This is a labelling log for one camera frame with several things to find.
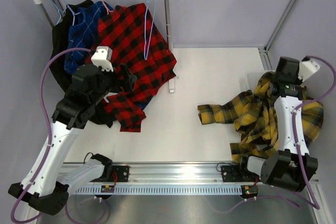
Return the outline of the light blue wire hanger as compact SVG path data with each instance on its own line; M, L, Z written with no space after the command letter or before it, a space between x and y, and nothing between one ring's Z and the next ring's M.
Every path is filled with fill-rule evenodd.
M154 27L154 18L156 12L156 3L157 0L145 0L145 14L144 14L144 49L143 57L144 60L148 59L149 49L152 39L153 27ZM149 7L153 4L153 15L150 12Z

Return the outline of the red black checked shirt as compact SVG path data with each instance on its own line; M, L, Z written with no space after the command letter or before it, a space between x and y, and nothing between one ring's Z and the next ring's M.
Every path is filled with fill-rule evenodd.
M122 77L120 65L125 64L137 81L132 92L109 95L97 105L90 119L95 124L112 127L118 121L122 132L140 132L141 122L146 118L144 108L159 88L175 77L173 69L177 61L155 25L149 56L144 60L145 9L143 3L116 6L98 21L98 38L93 47L111 48L111 63L118 78Z

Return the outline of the yellow plaid shirt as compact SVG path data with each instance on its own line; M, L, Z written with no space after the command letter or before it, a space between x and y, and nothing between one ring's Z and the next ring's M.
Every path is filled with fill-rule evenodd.
M269 158L278 149L278 123L271 102L269 85L275 73L268 71L258 80L254 90L236 95L224 105L198 105L202 125L232 124L241 134L239 143L231 143L232 160L237 163L245 155Z

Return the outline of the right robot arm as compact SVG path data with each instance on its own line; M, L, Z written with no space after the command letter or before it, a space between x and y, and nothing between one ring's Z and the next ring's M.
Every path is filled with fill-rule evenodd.
M270 82L270 97L278 122L278 149L269 158L247 155L240 159L238 176L250 180L257 175L266 185L301 192L315 174L318 160L310 156L303 134L301 111L303 87L320 69L309 57L301 61L280 58Z

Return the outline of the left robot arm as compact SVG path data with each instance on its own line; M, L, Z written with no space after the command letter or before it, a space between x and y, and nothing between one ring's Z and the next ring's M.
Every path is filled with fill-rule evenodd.
M108 93L132 91L136 82L125 64L121 78L113 70L82 65L72 76L72 83L61 99L49 123L48 137L29 174L10 186L8 193L35 210L55 215L70 195L93 180L108 181L113 175L112 160L94 154L88 162L66 175L59 171L76 138L96 112L96 106Z

